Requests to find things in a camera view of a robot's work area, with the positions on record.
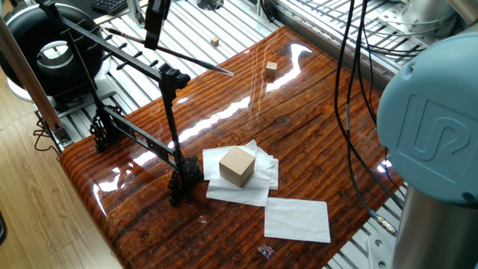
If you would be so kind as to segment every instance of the wooden floor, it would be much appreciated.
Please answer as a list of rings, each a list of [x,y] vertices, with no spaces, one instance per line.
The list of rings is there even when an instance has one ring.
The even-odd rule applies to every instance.
[[[5,10],[11,10],[9,3]],[[7,239],[0,268],[121,268],[81,204],[53,151],[34,149],[37,118],[7,88],[0,70],[0,211]],[[43,137],[40,148],[51,141]]]

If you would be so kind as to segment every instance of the cardboard box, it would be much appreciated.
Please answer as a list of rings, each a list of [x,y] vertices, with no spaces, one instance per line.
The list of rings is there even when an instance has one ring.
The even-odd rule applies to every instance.
[[[212,45],[212,46],[217,46],[217,45],[219,45],[219,37],[213,37],[213,38],[211,38],[211,45]]]
[[[242,187],[254,173],[255,157],[233,146],[219,161],[219,174],[232,184]]]
[[[277,75],[277,63],[267,62],[266,76],[275,77]]]

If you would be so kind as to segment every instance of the wooden table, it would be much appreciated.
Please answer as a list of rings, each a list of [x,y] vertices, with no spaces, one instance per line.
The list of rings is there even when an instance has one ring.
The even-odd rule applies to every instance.
[[[268,61],[279,66],[275,78],[264,75]],[[171,167],[127,139],[98,154],[88,137],[63,152],[61,165],[126,268],[321,268],[368,219],[350,183],[347,148],[333,114],[337,63],[283,27],[221,66],[235,76],[206,72],[177,92],[183,153],[198,155],[202,166],[202,149],[255,139],[279,159],[279,190],[270,197],[327,201],[331,244],[265,238],[264,208],[210,200],[204,181],[171,207]],[[342,77],[344,114],[350,71]],[[358,82],[350,113],[353,143],[374,170],[384,152]],[[128,119],[170,142],[161,100]],[[384,191],[355,160],[353,167],[365,200],[377,209]],[[269,260],[258,252],[264,245],[275,251]]]

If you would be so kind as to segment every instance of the white napkin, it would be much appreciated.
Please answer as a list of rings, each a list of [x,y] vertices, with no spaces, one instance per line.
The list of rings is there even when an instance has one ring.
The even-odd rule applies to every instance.
[[[268,198],[264,236],[330,243],[327,203]]]
[[[226,155],[232,146],[224,146],[216,149],[202,150],[202,163],[204,171],[204,180],[224,179],[219,174],[219,161]],[[270,190],[279,189],[279,160],[268,155],[263,149],[257,146],[254,140],[251,140],[245,146],[239,146],[240,149],[255,156],[254,170],[270,171]]]
[[[210,180],[206,197],[246,205],[266,206],[269,185],[270,171],[254,170],[254,173],[242,188],[222,177]]]
[[[268,155],[260,147],[256,147],[255,161],[259,162],[261,168],[268,169],[270,171],[270,190],[277,191],[279,189],[279,160],[272,155]]]

